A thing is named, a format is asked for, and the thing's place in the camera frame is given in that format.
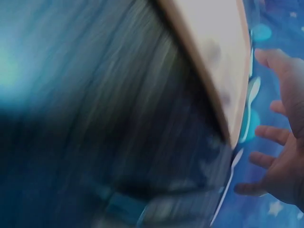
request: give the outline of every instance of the wooden edge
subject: wooden edge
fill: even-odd
[[[242,120],[244,116],[244,109],[245,109],[245,102],[246,102],[246,94],[248,89],[248,79],[249,79],[249,69],[250,69],[250,55],[251,55],[251,45],[250,45],[250,38],[249,38],[249,32],[248,32],[248,25],[246,20],[246,13],[244,9],[243,0],[236,0],[237,1],[237,9],[241,18],[241,25],[243,28],[243,37],[245,40],[246,50],[247,50],[247,61],[245,62],[245,71],[244,71],[244,77],[242,82],[242,92],[239,99],[239,108],[242,107],[241,112],[237,112],[236,121],[235,121],[235,127],[234,130],[230,136],[231,140],[231,147],[235,148],[235,146],[238,143],[238,138],[242,126]]]
[[[165,8],[165,13],[169,16],[169,18],[173,18],[175,15],[181,15],[179,9],[172,3],[174,0],[158,0],[160,5]],[[190,58],[193,60],[194,65],[199,73],[199,76],[204,84],[204,87],[207,90],[209,96],[212,96],[212,106],[215,111],[217,120],[219,121],[219,125],[221,127],[224,138],[229,142],[229,145],[232,146],[230,140],[230,133],[228,129],[228,123],[226,121],[224,111],[222,109],[220,97],[216,92],[215,86],[213,85],[210,77],[203,76],[204,74],[209,74],[208,70],[202,64],[203,59],[200,56],[199,52],[195,47],[195,42],[192,37],[189,35],[190,31],[185,25],[184,20],[181,17],[176,17],[175,20],[177,23],[172,23],[174,28],[177,30],[179,37],[183,41],[183,45],[186,48],[187,52],[190,55]]]

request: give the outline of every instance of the bed sheet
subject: bed sheet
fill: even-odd
[[[250,1],[251,5],[246,2],[245,8],[250,17],[247,19],[249,28],[253,31],[253,47],[280,48],[293,57],[304,58],[304,1]],[[256,4],[260,4],[259,12],[253,9]],[[259,23],[253,19],[256,16],[260,17]],[[254,198],[238,196],[233,192],[236,183],[260,180],[265,173],[262,168],[248,162],[252,151],[278,156],[282,150],[282,146],[254,136],[254,129],[259,124],[289,128],[284,116],[269,109],[271,101],[279,98],[279,83],[275,74],[253,60],[253,74],[249,77],[243,125],[236,147],[236,153],[240,152],[241,158],[234,168],[213,228],[304,227],[304,215],[296,206],[284,204],[269,194]]]

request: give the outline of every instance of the white star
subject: white star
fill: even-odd
[[[296,16],[297,16],[296,12],[290,12],[290,16],[293,17],[293,18],[296,18]]]
[[[298,220],[300,220],[301,218],[303,218],[303,213],[302,213],[302,212],[299,212],[297,218],[298,218]]]
[[[278,213],[283,210],[283,206],[280,204],[280,201],[277,201],[275,203],[270,203],[270,208],[269,208],[269,211],[268,211],[268,214],[269,215],[273,215],[273,216],[277,216]]]

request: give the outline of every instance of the child's hand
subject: child's hand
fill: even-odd
[[[270,139],[284,148],[278,158],[252,152],[250,161],[267,169],[260,182],[240,183],[235,192],[261,196],[270,193],[279,200],[304,210],[304,61],[290,58],[281,50],[256,50],[258,62],[272,69],[280,81],[282,101],[270,108],[285,115],[292,131],[272,126],[259,126],[256,135]]]

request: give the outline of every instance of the wooden board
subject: wooden board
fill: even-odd
[[[227,141],[238,141],[250,42],[242,0],[159,0],[190,54]]]

